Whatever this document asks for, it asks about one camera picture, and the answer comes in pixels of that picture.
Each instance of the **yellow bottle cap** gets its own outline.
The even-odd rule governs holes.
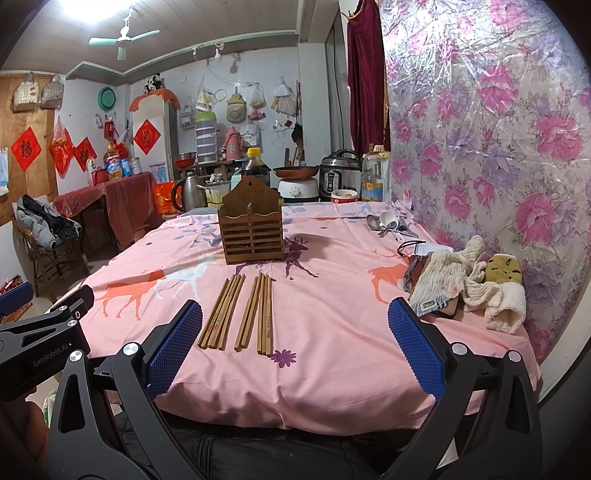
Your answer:
[[[258,148],[258,147],[249,148],[248,151],[246,152],[246,156],[248,158],[251,158],[251,157],[260,157],[261,156],[261,149]]]

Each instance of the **pink thermos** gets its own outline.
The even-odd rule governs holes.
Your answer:
[[[223,146],[227,160],[239,160],[242,157],[242,135],[234,127],[228,127]]]

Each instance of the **pressure cooker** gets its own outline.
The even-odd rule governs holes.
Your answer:
[[[353,150],[343,149],[331,153],[320,162],[320,200],[330,201],[334,190],[361,189],[361,158]]]

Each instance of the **food container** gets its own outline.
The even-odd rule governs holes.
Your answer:
[[[332,203],[353,203],[357,202],[358,193],[354,190],[334,190],[330,195]]]

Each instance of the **cable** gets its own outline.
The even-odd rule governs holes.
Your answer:
[[[333,26],[331,27],[332,33],[333,33],[333,68],[335,71],[335,87],[336,87],[336,97],[339,101],[339,115],[340,115],[340,131],[341,131],[341,143],[340,143],[340,147],[344,148],[345,147],[345,126],[343,124],[343,109],[340,105],[340,95],[339,95],[339,82],[337,80],[336,77],[336,31],[335,31],[335,24],[333,23]]]

